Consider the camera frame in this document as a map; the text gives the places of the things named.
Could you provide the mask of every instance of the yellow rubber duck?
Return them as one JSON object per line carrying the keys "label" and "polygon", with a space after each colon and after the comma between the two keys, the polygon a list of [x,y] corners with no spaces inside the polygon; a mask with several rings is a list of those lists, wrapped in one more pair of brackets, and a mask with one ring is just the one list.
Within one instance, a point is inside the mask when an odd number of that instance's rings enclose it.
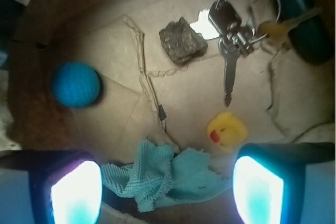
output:
{"label": "yellow rubber duck", "polygon": [[247,138],[247,128],[230,112],[215,117],[208,125],[209,139],[225,152],[233,152],[233,147]]}

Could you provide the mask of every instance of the gray rock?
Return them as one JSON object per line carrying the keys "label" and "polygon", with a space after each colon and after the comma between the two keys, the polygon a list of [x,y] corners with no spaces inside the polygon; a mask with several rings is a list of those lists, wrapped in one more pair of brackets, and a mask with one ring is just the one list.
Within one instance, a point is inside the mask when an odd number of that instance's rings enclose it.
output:
{"label": "gray rock", "polygon": [[159,35],[163,49],[178,65],[202,56],[208,48],[207,42],[189,26],[183,17],[176,23],[170,22],[159,32]]}

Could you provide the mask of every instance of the light blue towel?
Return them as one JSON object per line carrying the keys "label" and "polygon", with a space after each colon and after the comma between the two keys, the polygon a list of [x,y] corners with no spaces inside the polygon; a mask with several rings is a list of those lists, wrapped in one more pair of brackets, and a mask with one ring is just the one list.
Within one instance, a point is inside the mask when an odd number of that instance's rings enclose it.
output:
{"label": "light blue towel", "polygon": [[135,198],[139,212],[210,200],[231,187],[208,169],[209,153],[188,148],[174,158],[169,145],[139,144],[133,165],[101,167],[103,183],[119,197]]}

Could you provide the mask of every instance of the glowing light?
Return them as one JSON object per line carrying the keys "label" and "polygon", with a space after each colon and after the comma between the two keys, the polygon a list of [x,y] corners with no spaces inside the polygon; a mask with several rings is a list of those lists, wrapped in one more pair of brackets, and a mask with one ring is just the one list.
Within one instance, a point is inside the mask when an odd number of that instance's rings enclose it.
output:
{"label": "glowing light", "polygon": [[100,167],[85,161],[51,188],[55,224],[93,224],[102,196]]}
{"label": "glowing light", "polygon": [[244,223],[280,223],[284,181],[248,156],[237,160],[233,191]]}

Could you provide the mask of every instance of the blue ball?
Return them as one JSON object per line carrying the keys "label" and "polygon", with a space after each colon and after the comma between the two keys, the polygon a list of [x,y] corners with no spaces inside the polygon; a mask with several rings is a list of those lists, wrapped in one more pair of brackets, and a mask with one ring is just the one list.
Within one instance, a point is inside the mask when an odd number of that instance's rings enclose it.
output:
{"label": "blue ball", "polygon": [[97,73],[88,65],[69,62],[58,67],[51,78],[51,92],[55,99],[67,107],[84,107],[99,95]]}

